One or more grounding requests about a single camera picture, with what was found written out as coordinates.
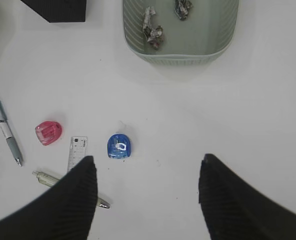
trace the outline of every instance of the ruler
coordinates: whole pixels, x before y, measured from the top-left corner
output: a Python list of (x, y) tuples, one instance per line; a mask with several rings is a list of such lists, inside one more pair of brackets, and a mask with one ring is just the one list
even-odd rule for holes
[(86, 156), (87, 143), (88, 137), (86, 136), (73, 136), (71, 138), (67, 172)]

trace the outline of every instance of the ballpoint pen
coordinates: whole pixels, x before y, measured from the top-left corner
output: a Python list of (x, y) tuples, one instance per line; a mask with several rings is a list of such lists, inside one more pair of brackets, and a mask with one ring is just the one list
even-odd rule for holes
[(10, 151), (14, 157), (14, 160), (16, 163), (22, 167), (23, 165), (23, 157), (19, 150), (18, 144), (16, 142), (16, 139), (14, 138), (12, 131), (9, 128), (9, 125), (7, 123), (7, 116), (4, 112), (2, 103), (0, 102), (0, 128), (3, 132), (4, 137), (6, 138), (7, 144), (10, 148)]
[[(48, 187), (52, 187), (59, 181), (58, 178), (53, 177), (42, 171), (33, 171), (32, 174), (37, 177), (39, 183), (46, 185)], [(105, 200), (101, 199), (100, 197), (98, 197), (97, 206), (104, 209), (110, 209), (110, 204)]]

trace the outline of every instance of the gray-green trash bin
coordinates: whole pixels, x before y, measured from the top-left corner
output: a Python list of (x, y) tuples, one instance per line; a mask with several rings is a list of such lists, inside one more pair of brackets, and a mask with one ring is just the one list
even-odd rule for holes
[[(192, 65), (218, 58), (233, 39), (239, 0), (190, 0), (188, 19), (180, 21), (175, 0), (123, 0), (123, 29), (130, 49), (153, 64)], [(145, 9), (153, 6), (153, 26), (163, 27), (164, 42), (159, 50), (143, 34)]]

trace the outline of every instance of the crumpled paper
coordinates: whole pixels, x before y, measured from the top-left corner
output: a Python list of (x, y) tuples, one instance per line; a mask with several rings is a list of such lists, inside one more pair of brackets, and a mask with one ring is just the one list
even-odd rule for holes
[(151, 17), (154, 15), (156, 15), (155, 8), (153, 6), (147, 7), (144, 12), (142, 30), (146, 36), (147, 43), (150, 43), (155, 50), (158, 50), (164, 41), (164, 30), (160, 25), (153, 28)]
[(174, 0), (175, 7), (174, 11), (181, 21), (188, 18), (189, 11), (194, 7), (194, 5), (189, 0)]

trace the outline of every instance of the pink pencil sharpener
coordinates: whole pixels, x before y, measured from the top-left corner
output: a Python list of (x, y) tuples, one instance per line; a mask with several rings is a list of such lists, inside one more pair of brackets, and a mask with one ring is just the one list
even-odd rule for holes
[(36, 126), (35, 130), (37, 138), (44, 146), (52, 144), (63, 132), (62, 126), (56, 121), (44, 121)]

